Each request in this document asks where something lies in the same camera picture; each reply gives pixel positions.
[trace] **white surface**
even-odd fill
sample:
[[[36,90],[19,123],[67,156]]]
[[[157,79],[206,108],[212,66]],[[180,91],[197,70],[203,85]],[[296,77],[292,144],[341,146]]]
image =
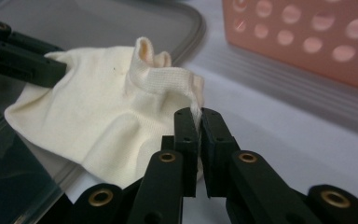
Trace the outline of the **white surface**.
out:
[[[205,77],[206,107],[218,111],[242,149],[261,154],[294,189],[331,184],[358,197],[358,91],[230,46],[220,1],[193,0],[207,22],[199,51],[183,67]],[[76,197],[98,183],[83,175]],[[225,201],[205,186],[185,199],[183,223],[229,223]]]

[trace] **fabric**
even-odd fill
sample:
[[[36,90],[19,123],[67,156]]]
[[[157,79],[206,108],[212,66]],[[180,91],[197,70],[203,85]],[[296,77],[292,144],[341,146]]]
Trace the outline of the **fabric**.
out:
[[[67,63],[53,89],[27,84],[5,116],[31,143],[83,165],[107,183],[142,177],[173,113],[189,107],[200,124],[203,78],[171,67],[141,37],[135,48],[72,49],[47,57]]]

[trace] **pink perforated panel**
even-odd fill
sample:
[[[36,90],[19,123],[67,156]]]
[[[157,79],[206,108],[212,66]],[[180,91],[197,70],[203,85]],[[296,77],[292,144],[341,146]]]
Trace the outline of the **pink perforated panel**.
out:
[[[223,0],[228,42],[358,87],[358,0]]]

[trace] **screw hole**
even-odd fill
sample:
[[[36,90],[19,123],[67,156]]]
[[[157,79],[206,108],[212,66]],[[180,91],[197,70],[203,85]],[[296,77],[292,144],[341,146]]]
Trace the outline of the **screw hole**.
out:
[[[252,163],[257,161],[257,157],[251,153],[241,153],[239,156],[241,161]]]
[[[167,152],[167,153],[163,153],[163,154],[159,155],[159,159],[164,162],[171,162],[171,161],[176,160],[176,157],[175,157],[175,155]]]
[[[351,206],[351,202],[342,194],[333,191],[325,190],[321,192],[321,196],[325,202],[338,208],[348,208]]]
[[[100,207],[110,203],[113,199],[113,192],[110,189],[97,189],[89,196],[89,204]]]
[[[4,23],[0,23],[0,30],[6,30],[7,29],[7,25]]]

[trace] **cream sock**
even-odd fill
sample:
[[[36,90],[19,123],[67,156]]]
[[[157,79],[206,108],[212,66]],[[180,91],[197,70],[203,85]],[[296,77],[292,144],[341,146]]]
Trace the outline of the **cream sock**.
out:
[[[141,37],[135,48],[73,49],[47,57],[67,63],[53,89],[27,84],[5,116],[33,144],[83,165],[107,183],[142,177],[161,136],[173,135],[173,113],[191,108],[196,126],[203,78],[171,67]]]

